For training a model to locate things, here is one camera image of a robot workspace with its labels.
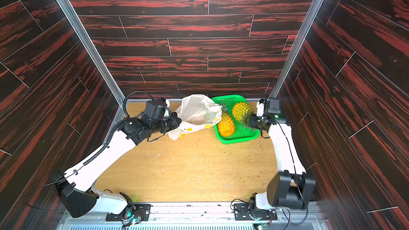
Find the yellow pineapple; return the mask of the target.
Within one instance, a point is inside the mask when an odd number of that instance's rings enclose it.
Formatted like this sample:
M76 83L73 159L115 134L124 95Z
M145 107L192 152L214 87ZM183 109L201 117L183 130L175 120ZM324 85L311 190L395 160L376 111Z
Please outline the yellow pineapple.
M220 122L217 124L218 132L222 137L229 137L235 133L235 124L228 112L228 107L223 103L221 106L222 115Z
M250 128L250 117L253 114L253 110L250 105L246 102L239 102L233 106L232 109L233 117L240 123L243 124L245 129Z

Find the white plastic bag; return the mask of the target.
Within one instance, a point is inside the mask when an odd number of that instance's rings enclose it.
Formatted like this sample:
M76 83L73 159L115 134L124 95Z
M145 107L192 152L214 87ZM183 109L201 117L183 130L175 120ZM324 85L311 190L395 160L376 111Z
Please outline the white plastic bag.
M170 131L168 136L175 141L187 134L212 128L221 121L222 112L222 106L206 95L192 94L184 97L176 110L182 122L178 128Z

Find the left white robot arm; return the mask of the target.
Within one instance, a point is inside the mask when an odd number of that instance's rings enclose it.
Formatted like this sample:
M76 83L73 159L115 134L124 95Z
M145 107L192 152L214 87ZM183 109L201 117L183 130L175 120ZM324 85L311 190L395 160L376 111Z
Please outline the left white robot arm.
M92 185L114 162L144 140L148 141L152 134L165 135L179 127L182 121L169 106L164 98L146 102L143 112L116 123L105 142L84 160L64 173L52 175L58 196L71 217L110 213L126 221L133 218L135 205L128 195L100 191Z

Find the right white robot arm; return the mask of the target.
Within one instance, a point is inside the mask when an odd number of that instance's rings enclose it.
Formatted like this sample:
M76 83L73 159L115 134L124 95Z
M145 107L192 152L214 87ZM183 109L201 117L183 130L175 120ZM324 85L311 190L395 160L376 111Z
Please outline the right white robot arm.
M302 165L292 138L292 126L282 114L279 99L261 99L257 113L251 114L248 126L268 133L277 159L278 173L268 183L264 193L255 193L250 199L258 210L278 207L308 209L316 181Z

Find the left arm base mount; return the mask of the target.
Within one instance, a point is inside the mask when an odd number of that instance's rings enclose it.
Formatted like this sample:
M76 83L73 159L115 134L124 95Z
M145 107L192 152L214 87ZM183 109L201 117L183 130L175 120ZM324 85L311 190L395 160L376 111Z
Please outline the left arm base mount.
M128 195L119 193L127 202L126 207L120 214L107 213L105 220L107 222L121 223L122 230L128 230L131 226L149 220L151 204L135 203Z

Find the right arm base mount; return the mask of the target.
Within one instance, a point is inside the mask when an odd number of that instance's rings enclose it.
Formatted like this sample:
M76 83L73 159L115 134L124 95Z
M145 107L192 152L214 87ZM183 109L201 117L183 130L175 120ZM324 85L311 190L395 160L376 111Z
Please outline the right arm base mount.
M234 199L230 203L230 209L236 221L252 220L255 230L267 230L274 221L278 220L275 210L258 209L254 198L251 198L250 201Z

